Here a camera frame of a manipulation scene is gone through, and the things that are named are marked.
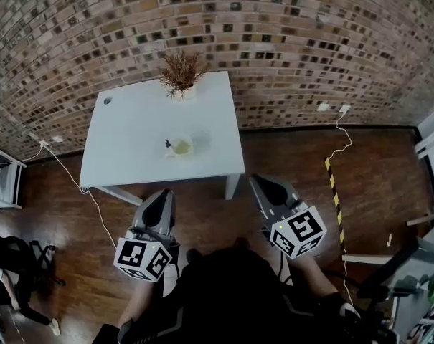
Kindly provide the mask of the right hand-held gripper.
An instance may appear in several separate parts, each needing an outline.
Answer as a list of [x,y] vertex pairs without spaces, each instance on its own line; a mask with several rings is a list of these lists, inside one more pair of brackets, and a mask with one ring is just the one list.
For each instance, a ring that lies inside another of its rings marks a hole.
[[321,243],[327,229],[317,208],[308,206],[290,183],[256,173],[249,182],[271,245],[295,259]]

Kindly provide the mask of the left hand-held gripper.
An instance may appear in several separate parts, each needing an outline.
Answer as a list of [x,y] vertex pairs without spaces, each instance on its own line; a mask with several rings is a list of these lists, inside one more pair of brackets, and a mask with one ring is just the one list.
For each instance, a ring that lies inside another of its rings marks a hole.
[[132,226],[118,240],[113,265],[134,279],[158,282],[170,264],[177,264],[174,225],[174,193],[157,191],[136,209]]

